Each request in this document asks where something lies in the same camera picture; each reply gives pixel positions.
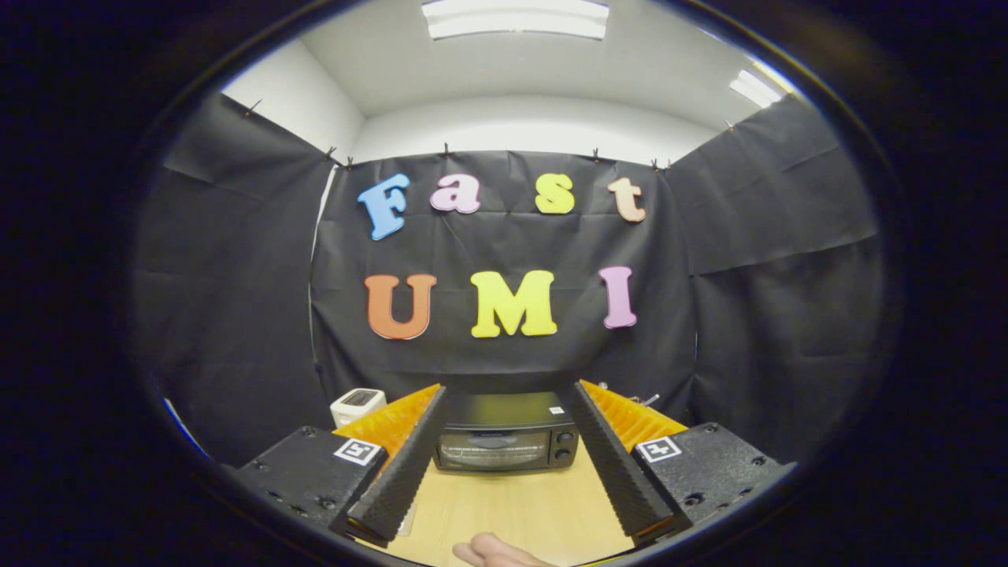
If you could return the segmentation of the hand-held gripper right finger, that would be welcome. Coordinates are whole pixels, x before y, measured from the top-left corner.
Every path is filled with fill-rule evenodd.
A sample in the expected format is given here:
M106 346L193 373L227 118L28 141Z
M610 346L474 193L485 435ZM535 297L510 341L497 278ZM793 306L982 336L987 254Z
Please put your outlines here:
M795 469L722 424L687 427L586 380L573 385L569 412L621 528L636 546L705 527Z

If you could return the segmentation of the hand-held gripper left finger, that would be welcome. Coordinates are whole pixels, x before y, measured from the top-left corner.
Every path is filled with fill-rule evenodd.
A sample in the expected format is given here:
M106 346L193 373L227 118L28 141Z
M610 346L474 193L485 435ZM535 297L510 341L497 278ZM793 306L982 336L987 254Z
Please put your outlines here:
M303 530L385 547L428 470L448 398L433 384L335 431L296 428L227 473L260 505Z

